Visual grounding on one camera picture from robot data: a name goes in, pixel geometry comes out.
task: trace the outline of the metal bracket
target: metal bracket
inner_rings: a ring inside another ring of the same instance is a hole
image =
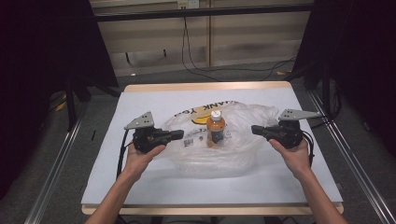
[[[125,130],[130,129],[139,129],[139,128],[147,128],[154,127],[154,118],[150,111],[146,112],[142,116],[137,119],[134,119],[127,126],[124,127]]]
[[[303,110],[285,109],[279,117],[279,120],[299,120],[312,119],[320,117],[319,112],[309,112]]]

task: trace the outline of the wooden table edge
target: wooden table edge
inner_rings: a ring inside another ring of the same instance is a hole
[[[340,212],[344,213],[342,203],[334,203]],[[91,215],[97,206],[82,205],[85,215]],[[290,216],[312,215],[308,205],[266,205],[266,206],[222,206],[222,207],[123,207],[121,215],[138,216]]]
[[[136,85],[126,86],[124,92],[243,90],[243,89],[270,89],[270,88],[291,88],[291,85],[287,81],[136,84]]]

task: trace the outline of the handheld controller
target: handheld controller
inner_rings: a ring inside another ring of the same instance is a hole
[[[159,145],[165,145],[173,140],[182,139],[184,131],[163,131],[154,128],[154,119],[151,112],[147,112],[129,123],[125,130],[135,129],[134,131],[134,148],[143,153],[150,152]]]
[[[300,129],[299,119],[311,119],[319,116],[320,114],[316,112],[286,109],[280,115],[277,126],[262,127],[252,125],[251,131],[253,134],[265,137],[267,141],[275,139],[284,148],[291,149],[300,145],[303,140],[304,134]]]

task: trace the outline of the plastic bag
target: plastic bag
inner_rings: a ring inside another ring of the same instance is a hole
[[[224,139],[208,147],[206,120],[220,110],[225,118]],[[251,133],[251,125],[277,124],[277,109],[265,105],[245,105],[225,101],[180,112],[166,121],[163,130],[183,130],[181,140],[172,141],[161,153],[188,176],[228,177],[241,175],[254,164],[257,149],[265,139]]]

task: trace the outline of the aluminum rail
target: aluminum rail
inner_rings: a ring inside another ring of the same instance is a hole
[[[163,11],[149,11],[149,12],[101,13],[101,14],[95,14],[94,17],[91,19],[96,21],[137,21],[137,20],[166,19],[166,18],[298,12],[298,11],[311,11],[313,6],[314,4],[296,4],[296,5],[277,5],[277,6],[265,6],[265,7],[211,7],[211,8],[194,8],[194,9],[183,9],[183,10],[178,9],[178,10],[163,10]]]
[[[49,172],[46,182],[44,183],[44,186],[40,191],[40,194],[35,199],[35,203],[33,204],[33,207],[31,208],[24,222],[25,224],[40,223],[41,218],[43,217],[47,205],[50,201],[50,197],[52,196],[52,193],[55,190],[55,186],[58,183],[61,171],[64,168],[64,163],[66,161],[67,155],[69,154],[70,148],[73,146],[73,143],[76,139],[79,127],[81,125],[81,121],[85,117],[87,107],[88,103],[82,105],[79,119],[77,120],[73,129],[66,135],[64,143],[58,153],[58,157],[52,165],[52,168]]]
[[[314,92],[311,92],[310,96],[317,110],[324,116],[325,111],[318,95]],[[370,177],[364,171],[361,163],[359,162],[358,158],[356,158],[355,154],[347,143],[347,140],[341,134],[337,125],[333,121],[327,120],[326,118],[324,118],[323,121],[326,122],[326,126],[329,129],[332,138],[340,149],[341,154],[344,156],[346,163],[360,184],[361,189],[365,193],[367,199],[376,211],[378,217],[381,219],[381,222],[384,224],[396,223],[395,216],[390,212],[390,209],[384,198],[375,187]]]

